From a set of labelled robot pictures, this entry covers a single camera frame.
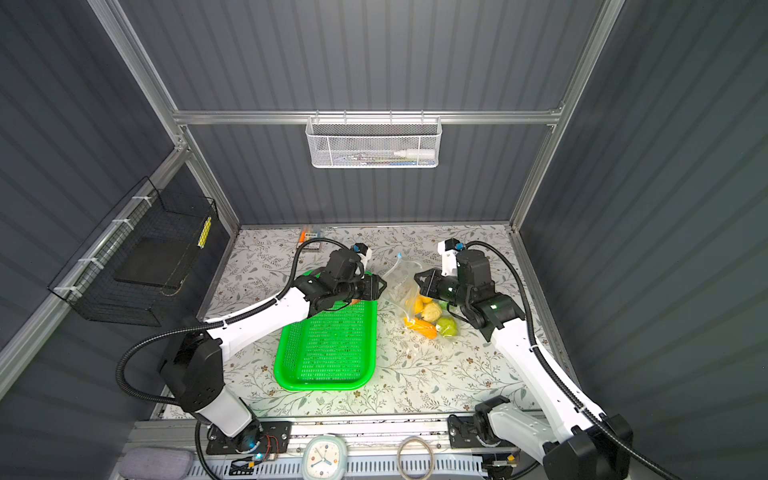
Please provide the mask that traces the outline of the clear zip top bag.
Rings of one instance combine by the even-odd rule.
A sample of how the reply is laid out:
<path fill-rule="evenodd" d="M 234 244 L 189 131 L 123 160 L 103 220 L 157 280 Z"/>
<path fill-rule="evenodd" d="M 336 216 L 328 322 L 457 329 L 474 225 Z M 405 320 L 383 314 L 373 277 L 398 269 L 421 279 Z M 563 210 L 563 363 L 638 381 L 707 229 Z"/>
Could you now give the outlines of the clear zip top bag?
<path fill-rule="evenodd" d="M 459 327 L 448 313 L 447 303 L 420 293 L 414 276 L 421 270 L 419 262 L 406 260 L 398 254 L 383 275 L 387 287 L 382 298 L 394 306 L 408 330 L 429 340 L 458 337 Z"/>

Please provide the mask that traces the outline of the green guava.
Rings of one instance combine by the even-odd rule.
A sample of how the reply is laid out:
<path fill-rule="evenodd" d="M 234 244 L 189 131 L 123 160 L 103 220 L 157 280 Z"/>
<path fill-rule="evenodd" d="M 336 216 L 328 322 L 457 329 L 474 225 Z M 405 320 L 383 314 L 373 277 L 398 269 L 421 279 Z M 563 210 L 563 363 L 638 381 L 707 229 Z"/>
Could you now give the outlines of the green guava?
<path fill-rule="evenodd" d="M 455 337 L 459 335 L 457 322 L 452 317 L 440 317 L 435 323 L 435 328 L 438 334 L 443 337 Z"/>

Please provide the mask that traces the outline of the orange carrot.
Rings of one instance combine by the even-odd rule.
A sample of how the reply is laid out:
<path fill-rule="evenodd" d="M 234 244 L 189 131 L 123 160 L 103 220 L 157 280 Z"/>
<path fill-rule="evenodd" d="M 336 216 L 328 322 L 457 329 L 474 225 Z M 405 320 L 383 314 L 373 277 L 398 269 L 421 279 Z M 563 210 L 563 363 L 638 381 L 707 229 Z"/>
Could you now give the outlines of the orange carrot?
<path fill-rule="evenodd" d="M 418 318 L 405 318 L 405 326 L 427 339 L 435 339 L 438 336 L 436 327 L 424 320 Z"/>

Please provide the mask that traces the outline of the yellow-green wrinkled pear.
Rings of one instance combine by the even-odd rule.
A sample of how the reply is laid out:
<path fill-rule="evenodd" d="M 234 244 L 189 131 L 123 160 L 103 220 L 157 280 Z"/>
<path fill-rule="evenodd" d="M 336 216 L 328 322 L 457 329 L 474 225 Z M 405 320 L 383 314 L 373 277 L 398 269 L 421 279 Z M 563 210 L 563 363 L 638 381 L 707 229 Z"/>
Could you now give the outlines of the yellow-green wrinkled pear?
<path fill-rule="evenodd" d="M 442 316 L 442 308 L 436 302 L 428 302 L 420 312 L 420 318 L 428 323 L 436 323 Z"/>

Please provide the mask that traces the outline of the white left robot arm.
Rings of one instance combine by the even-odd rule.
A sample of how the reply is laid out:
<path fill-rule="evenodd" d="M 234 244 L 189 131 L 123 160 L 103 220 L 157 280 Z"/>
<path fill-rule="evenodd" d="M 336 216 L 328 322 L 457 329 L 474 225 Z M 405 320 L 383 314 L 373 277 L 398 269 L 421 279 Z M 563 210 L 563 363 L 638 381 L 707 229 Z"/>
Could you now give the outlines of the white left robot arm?
<path fill-rule="evenodd" d="M 387 283 L 367 272 L 372 256 L 372 249 L 364 243 L 346 246 L 328 238 L 301 243 L 280 291 L 198 326 L 173 329 L 138 342 L 116 365 L 118 387 L 136 399 L 178 406 L 229 439 L 253 434 L 255 438 L 247 442 L 251 449 L 262 429 L 256 414 L 226 386 L 224 364 L 267 335 L 333 311 L 339 303 L 379 299 Z M 141 391 L 126 377 L 128 363 L 136 354 L 165 339 L 170 351 L 159 372 L 172 392 L 170 397 Z"/>

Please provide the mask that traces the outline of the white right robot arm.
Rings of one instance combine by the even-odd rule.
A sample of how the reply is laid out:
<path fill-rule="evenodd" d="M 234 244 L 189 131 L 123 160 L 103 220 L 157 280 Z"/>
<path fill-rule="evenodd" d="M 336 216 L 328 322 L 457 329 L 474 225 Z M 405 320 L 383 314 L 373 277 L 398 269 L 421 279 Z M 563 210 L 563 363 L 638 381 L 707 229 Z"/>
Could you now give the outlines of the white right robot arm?
<path fill-rule="evenodd" d="M 663 479 L 674 473 L 636 451 L 633 431 L 620 415 L 609 416 L 564 372 L 535 336 L 528 299 L 497 291 L 488 252 L 474 240 L 439 243 L 439 269 L 415 274 L 419 292 L 459 309 L 460 319 L 478 330 L 519 374 L 547 422 L 498 396 L 477 406 L 474 428 L 487 445 L 509 442 L 532 457 L 550 479 L 624 479 L 637 462 Z"/>

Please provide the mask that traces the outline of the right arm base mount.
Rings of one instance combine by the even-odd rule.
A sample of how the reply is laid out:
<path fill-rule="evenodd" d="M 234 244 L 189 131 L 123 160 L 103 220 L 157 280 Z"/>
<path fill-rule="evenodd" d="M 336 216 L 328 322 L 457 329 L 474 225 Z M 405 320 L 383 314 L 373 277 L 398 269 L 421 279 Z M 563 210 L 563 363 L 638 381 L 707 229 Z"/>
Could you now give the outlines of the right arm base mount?
<path fill-rule="evenodd" d="M 455 449 L 514 447 L 492 432 L 487 416 L 480 412 L 464 416 L 451 414 L 447 417 L 447 428 L 450 445 Z"/>

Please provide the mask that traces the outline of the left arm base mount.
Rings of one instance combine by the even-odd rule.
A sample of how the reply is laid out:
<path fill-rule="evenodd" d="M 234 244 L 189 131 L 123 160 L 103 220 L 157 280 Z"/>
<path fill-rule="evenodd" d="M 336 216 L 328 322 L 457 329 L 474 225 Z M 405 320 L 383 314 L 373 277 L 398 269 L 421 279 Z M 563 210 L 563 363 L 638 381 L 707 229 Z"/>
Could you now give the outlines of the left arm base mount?
<path fill-rule="evenodd" d="M 277 455 L 287 452 L 293 424 L 288 421 L 254 420 L 234 437 L 210 426 L 206 438 L 208 455 Z"/>

